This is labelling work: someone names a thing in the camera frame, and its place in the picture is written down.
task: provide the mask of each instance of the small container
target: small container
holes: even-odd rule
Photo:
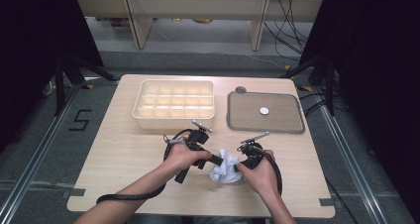
[[[208,80],[145,80],[133,110],[139,126],[152,130],[187,129],[193,120],[211,128],[214,114],[213,83]]]

